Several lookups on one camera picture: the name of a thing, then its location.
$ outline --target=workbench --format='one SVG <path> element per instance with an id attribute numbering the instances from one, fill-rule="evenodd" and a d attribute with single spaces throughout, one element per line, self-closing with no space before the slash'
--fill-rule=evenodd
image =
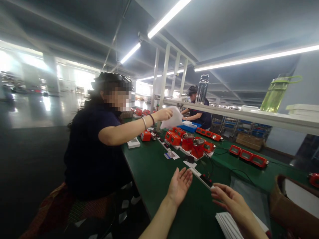
<path id="1" fill-rule="evenodd" d="M 164 139 L 165 133 L 160 135 L 161 138 Z M 232 144 L 235 144 L 228 141 L 216 142 L 199 134 L 196 136 L 200 136 L 223 148 L 229 149 Z M 180 158 L 176 160 L 166 159 L 164 153 L 167 151 L 158 140 L 142 142 L 139 136 L 138 139 L 141 143 L 140 147 L 128 149 L 127 144 L 124 144 L 122 149 L 143 203 L 150 219 L 152 219 L 167 194 L 168 186 L 176 167 L 179 169 L 188 167 L 183 163 L 185 154 L 180 150 L 175 150 L 171 146 L 172 151 L 176 152 Z M 252 152 L 252 150 L 241 145 L 237 146 Z M 264 155 L 254 152 L 270 162 L 266 169 L 262 170 L 241 161 L 228 152 L 217 155 L 217 153 L 225 152 L 222 148 L 216 148 L 215 152 L 216 154 L 212 156 L 215 165 L 211 164 L 205 156 L 201 160 L 206 163 L 206 169 L 200 161 L 196 162 L 196 169 L 202 174 L 207 174 L 206 170 L 211 172 L 212 165 L 214 165 L 213 174 L 210 177 L 214 183 L 230 185 L 231 176 L 235 176 L 234 173 L 231 173 L 231 170 L 238 169 L 245 172 L 255 186 L 266 193 L 272 190 L 275 176 L 278 174 L 284 174 L 309 185 L 306 172 L 296 170 L 287 164 Z M 249 183 L 243 173 L 239 171 L 235 171 L 235 173 L 237 174 L 236 178 Z M 223 212 L 223 210 L 212 202 L 210 191 L 194 176 L 185 200 L 177 211 L 168 238 L 224 238 L 224 234 L 215 219 L 216 213 L 219 212 Z M 285 233 L 285 230 L 273 220 L 271 220 L 271 231 L 273 238 L 279 238 L 280 234 Z"/>

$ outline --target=navy blue shirt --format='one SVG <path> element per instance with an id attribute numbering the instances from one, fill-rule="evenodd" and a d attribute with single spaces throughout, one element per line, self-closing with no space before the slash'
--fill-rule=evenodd
<path id="1" fill-rule="evenodd" d="M 101 129 L 118 126 L 116 112 L 103 105 L 79 111 L 73 119 L 70 140 L 64 155 L 65 182 L 72 189 L 112 182 L 117 158 L 123 157 L 120 146 L 106 146 L 98 138 Z"/>
<path id="2" fill-rule="evenodd" d="M 205 98 L 204 105 L 209 105 L 208 99 Z M 191 120 L 194 123 L 198 123 L 202 125 L 202 129 L 208 129 L 212 126 L 212 115 L 211 113 L 189 109 L 190 116 L 194 116 L 197 113 L 202 113 L 202 116 L 199 119 Z"/>

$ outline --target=ceiling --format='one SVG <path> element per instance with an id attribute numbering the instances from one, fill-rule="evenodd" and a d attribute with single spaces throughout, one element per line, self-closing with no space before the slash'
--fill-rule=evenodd
<path id="1" fill-rule="evenodd" d="M 178 0 L 0 0 L 0 40 L 50 52 L 56 57 L 110 71 Z M 197 65 L 228 61 L 318 42 L 319 1 L 300 0 L 192 0 L 161 34 Z M 163 70 L 166 42 L 158 35 L 141 48 L 118 72 L 136 79 L 153 75 L 156 48 Z M 171 49 L 169 70 L 175 65 Z M 214 103 L 260 106 L 271 80 L 293 73 L 299 55 L 194 72 L 189 63 L 185 89 L 209 74 L 207 98 Z M 179 90 L 182 74 L 175 82 Z M 166 87 L 172 80 L 167 78 Z"/>

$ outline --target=patterned cloth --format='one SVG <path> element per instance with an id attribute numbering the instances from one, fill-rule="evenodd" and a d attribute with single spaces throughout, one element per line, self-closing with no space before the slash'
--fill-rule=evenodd
<path id="1" fill-rule="evenodd" d="M 107 209 L 112 206 L 112 200 L 113 196 L 110 195 L 93 201 L 79 201 L 62 183 L 44 199 L 36 217 L 20 239 L 36 238 L 89 217 L 103 219 Z"/>

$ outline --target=bracelet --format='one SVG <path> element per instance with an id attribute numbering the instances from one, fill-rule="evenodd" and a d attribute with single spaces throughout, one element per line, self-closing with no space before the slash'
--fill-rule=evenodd
<path id="1" fill-rule="evenodd" d="M 142 117 L 142 120 L 143 120 L 143 122 L 144 122 L 144 125 L 145 125 L 145 130 L 147 130 L 147 127 L 146 127 L 146 122 L 145 122 L 145 119 L 144 119 L 144 117 Z"/>
<path id="2" fill-rule="evenodd" d="M 153 116 L 151 115 L 151 114 L 149 114 L 150 115 L 150 117 L 152 118 L 152 120 L 153 120 L 153 125 L 155 125 L 155 121 L 154 121 L 154 118 L 153 118 Z"/>

